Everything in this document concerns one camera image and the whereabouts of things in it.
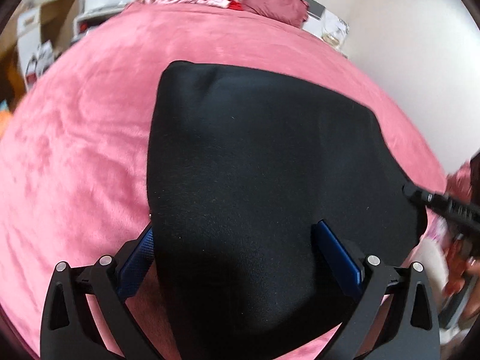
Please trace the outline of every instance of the black fabric cushion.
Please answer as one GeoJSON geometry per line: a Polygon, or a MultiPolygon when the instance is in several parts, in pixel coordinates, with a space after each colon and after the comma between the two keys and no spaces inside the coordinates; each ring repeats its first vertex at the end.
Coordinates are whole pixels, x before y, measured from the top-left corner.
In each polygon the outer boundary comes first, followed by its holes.
{"type": "Polygon", "coordinates": [[[320,219],[389,264],[426,225],[368,108],[272,72],[172,63],[147,167],[183,360],[272,359],[345,318],[352,302],[311,242],[320,219]]]}

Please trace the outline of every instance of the hand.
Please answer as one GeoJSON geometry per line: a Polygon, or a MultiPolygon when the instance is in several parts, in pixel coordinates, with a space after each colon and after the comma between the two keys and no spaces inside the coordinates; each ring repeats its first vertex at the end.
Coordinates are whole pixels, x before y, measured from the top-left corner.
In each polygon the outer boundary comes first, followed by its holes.
{"type": "MultiPolygon", "coordinates": [[[[465,280],[462,275],[467,272],[470,275],[480,276],[480,262],[475,259],[465,260],[460,256],[462,250],[462,241],[455,241],[446,252],[446,261],[448,266],[448,282],[443,289],[443,294],[450,297],[463,288],[465,280]]],[[[470,295],[469,301],[465,306],[462,317],[471,318],[480,311],[480,281],[475,286],[470,295]]]]}

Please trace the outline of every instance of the red object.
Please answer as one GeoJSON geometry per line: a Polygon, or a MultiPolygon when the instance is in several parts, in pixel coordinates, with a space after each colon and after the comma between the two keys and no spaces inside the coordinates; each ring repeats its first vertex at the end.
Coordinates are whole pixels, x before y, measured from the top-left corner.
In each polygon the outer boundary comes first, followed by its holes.
{"type": "Polygon", "coordinates": [[[37,74],[35,72],[27,74],[25,77],[28,85],[33,85],[37,82],[37,74]]]}
{"type": "Polygon", "coordinates": [[[88,30],[88,24],[87,23],[80,24],[80,32],[85,32],[87,30],[88,30]]]}
{"type": "Polygon", "coordinates": [[[244,11],[256,13],[301,28],[308,19],[308,3],[303,0],[238,0],[244,11]]]}
{"type": "Polygon", "coordinates": [[[243,7],[238,1],[232,0],[229,3],[229,6],[227,7],[227,9],[233,9],[234,11],[242,11],[243,7]]]}

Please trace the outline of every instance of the cardboard box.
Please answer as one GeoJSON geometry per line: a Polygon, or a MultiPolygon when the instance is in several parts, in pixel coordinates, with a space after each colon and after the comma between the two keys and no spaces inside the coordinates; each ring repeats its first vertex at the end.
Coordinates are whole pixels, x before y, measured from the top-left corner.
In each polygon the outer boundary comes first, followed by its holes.
{"type": "Polygon", "coordinates": [[[70,45],[78,0],[50,0],[32,9],[19,6],[0,34],[0,101],[14,110],[25,94],[24,73],[38,46],[47,40],[58,52],[70,45]]]}

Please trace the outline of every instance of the black plastic bracket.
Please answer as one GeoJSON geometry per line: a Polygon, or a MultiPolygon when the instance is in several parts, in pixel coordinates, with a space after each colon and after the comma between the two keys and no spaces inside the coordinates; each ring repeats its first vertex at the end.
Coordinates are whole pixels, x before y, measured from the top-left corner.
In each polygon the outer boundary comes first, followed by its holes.
{"type": "MultiPolygon", "coordinates": [[[[115,257],[103,256],[92,266],[57,264],[42,317],[42,360],[164,360],[138,327],[118,291],[119,286],[128,285],[119,280],[124,266],[145,252],[141,245],[148,229],[136,241],[127,242],[115,257]],[[96,296],[124,357],[106,349],[86,294],[96,296]]],[[[316,360],[439,360],[438,319],[422,265],[417,262],[410,268],[396,268],[372,257],[366,256],[362,262],[364,291],[356,309],[316,360]],[[385,294],[391,294],[393,302],[380,337],[373,350],[359,355],[385,294]]],[[[137,264],[134,267],[137,273],[145,270],[145,264],[141,270],[137,264]]]]}
{"type": "MultiPolygon", "coordinates": [[[[475,204],[466,204],[447,195],[424,190],[414,183],[403,186],[404,195],[419,206],[425,206],[443,216],[446,220],[456,223],[461,228],[459,232],[480,244],[480,207],[475,204]]],[[[480,246],[475,250],[480,255],[480,246]]]]}

